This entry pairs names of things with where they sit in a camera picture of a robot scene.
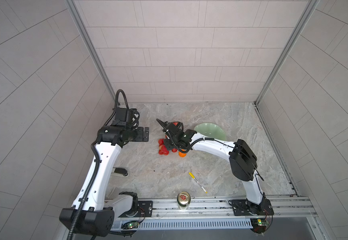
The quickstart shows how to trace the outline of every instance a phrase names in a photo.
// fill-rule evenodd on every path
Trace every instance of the gold can lid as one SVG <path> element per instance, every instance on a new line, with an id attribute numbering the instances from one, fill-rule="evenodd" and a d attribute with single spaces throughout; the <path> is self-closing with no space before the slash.
<path id="1" fill-rule="evenodd" d="M 180 192 L 177 199 L 180 204 L 186 205 L 190 202 L 190 194 L 188 192 Z"/>

